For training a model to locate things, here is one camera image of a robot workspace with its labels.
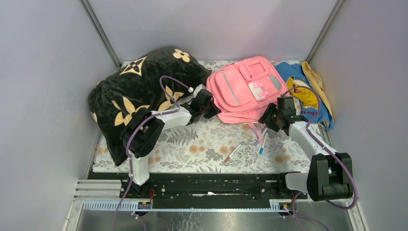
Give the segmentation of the white marker with blue cap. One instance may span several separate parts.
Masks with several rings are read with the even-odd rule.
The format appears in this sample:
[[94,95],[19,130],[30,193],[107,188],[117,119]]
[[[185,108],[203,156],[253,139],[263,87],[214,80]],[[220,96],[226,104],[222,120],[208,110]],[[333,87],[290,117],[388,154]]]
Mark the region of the white marker with blue cap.
[[260,149],[259,149],[259,154],[260,154],[260,155],[262,155],[262,154],[263,154],[263,151],[264,151],[264,147],[265,147],[265,143],[266,143],[267,137],[268,137],[268,132],[265,132],[265,134],[263,135],[263,140],[262,140],[262,142],[261,142]]

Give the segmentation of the pink student backpack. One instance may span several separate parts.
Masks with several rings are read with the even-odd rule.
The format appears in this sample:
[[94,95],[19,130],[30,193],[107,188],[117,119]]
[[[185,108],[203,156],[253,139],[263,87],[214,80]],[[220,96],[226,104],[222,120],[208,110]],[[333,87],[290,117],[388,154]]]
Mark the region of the pink student backpack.
[[218,118],[226,124],[257,122],[270,103],[276,103],[286,90],[272,62],[254,56],[213,72],[206,80]]

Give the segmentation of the black pillow with beige flowers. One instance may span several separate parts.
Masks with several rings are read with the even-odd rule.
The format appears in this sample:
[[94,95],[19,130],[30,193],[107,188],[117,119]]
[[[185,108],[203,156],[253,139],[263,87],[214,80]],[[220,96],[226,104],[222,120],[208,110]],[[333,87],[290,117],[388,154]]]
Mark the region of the black pillow with beige flowers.
[[116,166],[128,156],[119,136],[142,108],[163,111],[204,84],[211,70],[180,48],[152,50],[100,81],[88,94],[90,113]]

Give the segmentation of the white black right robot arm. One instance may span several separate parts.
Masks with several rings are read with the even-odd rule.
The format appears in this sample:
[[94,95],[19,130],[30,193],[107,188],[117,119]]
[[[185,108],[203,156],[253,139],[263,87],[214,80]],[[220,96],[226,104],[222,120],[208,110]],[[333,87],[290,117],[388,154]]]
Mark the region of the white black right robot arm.
[[270,103],[259,122],[273,131],[283,131],[294,140],[309,157],[307,173],[280,174],[276,192],[282,198],[294,192],[308,194],[313,201],[357,199],[358,191],[353,179],[352,159],[330,147],[310,128],[303,115],[297,115],[293,98],[279,97]]

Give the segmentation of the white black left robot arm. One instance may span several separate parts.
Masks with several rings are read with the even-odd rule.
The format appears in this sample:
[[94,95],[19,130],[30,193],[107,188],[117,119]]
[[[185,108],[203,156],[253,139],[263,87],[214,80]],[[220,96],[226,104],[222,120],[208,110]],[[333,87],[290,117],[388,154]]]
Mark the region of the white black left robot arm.
[[220,112],[212,93],[200,87],[194,91],[190,101],[176,104],[173,109],[151,111],[142,108],[136,112],[120,135],[130,161],[131,192],[138,198],[143,198],[149,193],[148,155],[164,130],[190,125],[201,117],[209,119]]

